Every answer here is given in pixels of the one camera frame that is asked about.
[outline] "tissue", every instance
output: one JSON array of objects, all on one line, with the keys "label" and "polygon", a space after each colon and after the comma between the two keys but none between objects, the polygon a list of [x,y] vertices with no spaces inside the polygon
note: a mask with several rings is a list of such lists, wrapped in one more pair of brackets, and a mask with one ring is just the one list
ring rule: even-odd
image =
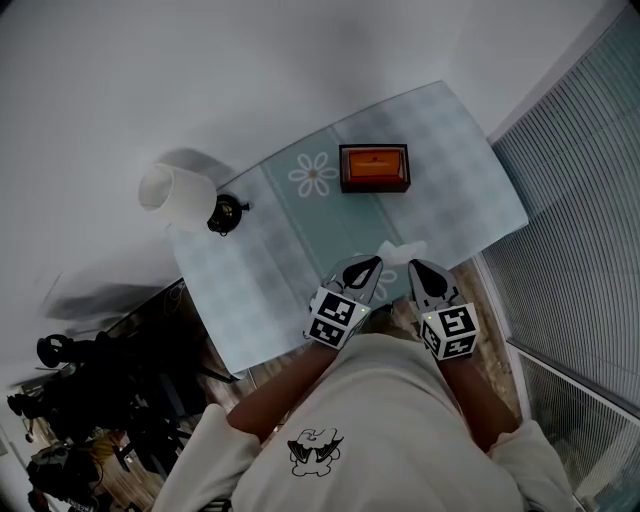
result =
[{"label": "tissue", "polygon": [[396,247],[389,240],[385,240],[376,254],[390,266],[406,265],[413,259],[427,259],[427,243],[418,241]]}]

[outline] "lamp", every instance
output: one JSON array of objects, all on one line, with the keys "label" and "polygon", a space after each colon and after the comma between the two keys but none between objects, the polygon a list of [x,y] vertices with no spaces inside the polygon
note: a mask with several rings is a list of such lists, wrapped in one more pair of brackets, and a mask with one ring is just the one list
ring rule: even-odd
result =
[{"label": "lamp", "polygon": [[142,177],[138,200],[145,211],[176,227],[192,232],[208,227],[222,236],[249,210],[231,195],[218,195],[207,176],[159,162]]}]

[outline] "flower pattern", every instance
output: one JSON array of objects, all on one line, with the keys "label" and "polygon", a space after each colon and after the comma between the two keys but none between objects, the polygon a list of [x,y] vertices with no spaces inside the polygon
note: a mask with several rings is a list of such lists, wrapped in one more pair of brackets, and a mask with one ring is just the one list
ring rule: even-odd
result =
[{"label": "flower pattern", "polygon": [[332,180],[338,177],[338,170],[333,167],[325,167],[329,156],[322,151],[311,161],[309,155],[302,153],[298,155],[298,165],[300,169],[289,172],[289,180],[300,182],[298,195],[309,197],[315,188],[318,195],[326,197],[329,195],[329,185],[325,180]]}]

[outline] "forearm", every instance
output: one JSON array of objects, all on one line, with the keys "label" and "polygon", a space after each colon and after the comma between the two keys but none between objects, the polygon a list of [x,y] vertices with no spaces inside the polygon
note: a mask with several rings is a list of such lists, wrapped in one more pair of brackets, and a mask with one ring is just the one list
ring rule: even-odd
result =
[{"label": "forearm", "polygon": [[447,384],[467,420],[473,439],[485,452],[503,432],[514,432],[518,422],[468,359],[438,362]]},{"label": "forearm", "polygon": [[243,398],[227,416],[229,425],[264,442],[337,355],[337,350],[313,343],[278,375]]}]

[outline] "white t-shirt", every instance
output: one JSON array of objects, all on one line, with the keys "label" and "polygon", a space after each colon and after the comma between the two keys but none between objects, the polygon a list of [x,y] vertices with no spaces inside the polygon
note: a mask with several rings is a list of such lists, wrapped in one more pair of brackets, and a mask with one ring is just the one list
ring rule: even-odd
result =
[{"label": "white t-shirt", "polygon": [[485,454],[430,352],[382,334],[355,336],[263,449],[207,408],[153,510],[225,500],[234,512],[574,510],[537,423]]}]

